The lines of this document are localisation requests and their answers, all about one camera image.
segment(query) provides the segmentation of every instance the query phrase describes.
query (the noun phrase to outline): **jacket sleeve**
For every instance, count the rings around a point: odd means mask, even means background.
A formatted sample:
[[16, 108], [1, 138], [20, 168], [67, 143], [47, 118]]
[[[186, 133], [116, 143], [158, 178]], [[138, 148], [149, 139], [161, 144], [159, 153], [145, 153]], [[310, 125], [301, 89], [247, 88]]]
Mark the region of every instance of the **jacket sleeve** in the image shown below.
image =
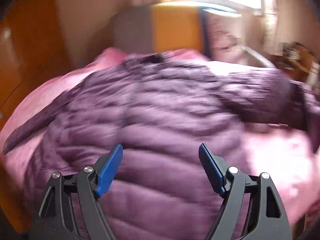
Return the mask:
[[15, 129], [4, 143], [3, 154], [6, 155], [30, 135], [48, 126], [59, 113], [65, 110], [64, 107], [69, 103], [71, 96], [76, 94], [80, 87], [81, 83], [71, 90], [62, 92], [39, 113]]
[[307, 131], [315, 151], [319, 147], [319, 103], [307, 86], [289, 80], [280, 70], [222, 76], [217, 96], [242, 121], [286, 124]]

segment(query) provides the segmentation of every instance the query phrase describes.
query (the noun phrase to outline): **blue gripper pad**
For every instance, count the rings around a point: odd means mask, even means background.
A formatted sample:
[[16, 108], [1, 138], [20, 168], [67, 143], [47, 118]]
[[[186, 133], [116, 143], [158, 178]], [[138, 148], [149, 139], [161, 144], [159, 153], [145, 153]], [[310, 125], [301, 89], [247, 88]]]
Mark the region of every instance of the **blue gripper pad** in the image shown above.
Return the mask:
[[215, 193], [219, 194], [220, 197], [224, 197], [227, 193], [224, 176], [228, 165], [223, 158], [213, 155], [205, 143], [202, 143], [199, 147], [199, 159], [211, 183], [212, 189]]
[[121, 144], [118, 144], [112, 152], [109, 153], [106, 163], [103, 166], [100, 174], [98, 175], [98, 185], [95, 190], [96, 196], [100, 198], [106, 193], [115, 177], [118, 167], [122, 161], [123, 148]]

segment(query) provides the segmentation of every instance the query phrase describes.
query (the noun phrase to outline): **wooden furniture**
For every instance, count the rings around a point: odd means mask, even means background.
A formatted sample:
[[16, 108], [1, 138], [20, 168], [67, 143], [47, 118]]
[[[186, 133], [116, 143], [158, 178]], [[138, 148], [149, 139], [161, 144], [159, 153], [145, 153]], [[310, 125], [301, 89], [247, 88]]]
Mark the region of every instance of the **wooden furniture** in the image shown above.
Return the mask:
[[[31, 91], [72, 70], [55, 4], [55, 0], [14, 0], [0, 22], [0, 129]], [[4, 161], [0, 155], [0, 207], [22, 233], [28, 230], [30, 217]]]
[[294, 48], [300, 54], [298, 61], [284, 54], [283, 56], [275, 56], [273, 62], [275, 62], [278, 69], [283, 70], [291, 79], [305, 83], [311, 71], [312, 63], [316, 59], [304, 46], [296, 43], [294, 44]]
[[[113, 46], [125, 53], [157, 53], [175, 49], [195, 49], [211, 60], [210, 28], [203, 9], [221, 8], [200, 2], [165, 2], [136, 6], [112, 19]], [[272, 62], [248, 46], [235, 46], [236, 58], [248, 58], [257, 66], [276, 68]]]

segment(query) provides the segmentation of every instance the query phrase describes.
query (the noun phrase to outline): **wall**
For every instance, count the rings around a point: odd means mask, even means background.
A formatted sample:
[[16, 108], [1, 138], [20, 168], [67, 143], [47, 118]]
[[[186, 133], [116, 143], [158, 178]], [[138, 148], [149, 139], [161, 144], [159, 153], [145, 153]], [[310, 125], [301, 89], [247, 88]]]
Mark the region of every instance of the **wall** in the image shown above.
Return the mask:
[[57, 0], [61, 30], [75, 68], [111, 46], [109, 20], [130, 0]]
[[304, 0], [277, 0], [278, 41], [304, 44], [320, 59], [320, 23]]

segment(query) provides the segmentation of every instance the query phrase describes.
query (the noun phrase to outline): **wooden wardrobe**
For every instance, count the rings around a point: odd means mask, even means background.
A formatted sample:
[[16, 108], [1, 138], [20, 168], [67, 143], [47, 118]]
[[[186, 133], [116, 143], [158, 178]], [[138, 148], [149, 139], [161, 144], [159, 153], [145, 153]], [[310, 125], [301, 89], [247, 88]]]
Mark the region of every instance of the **wooden wardrobe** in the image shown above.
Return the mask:
[[[55, 0], [13, 0], [0, 21], [0, 130], [31, 91], [71, 70]], [[22, 233], [30, 217], [4, 161], [0, 155], [0, 207]]]

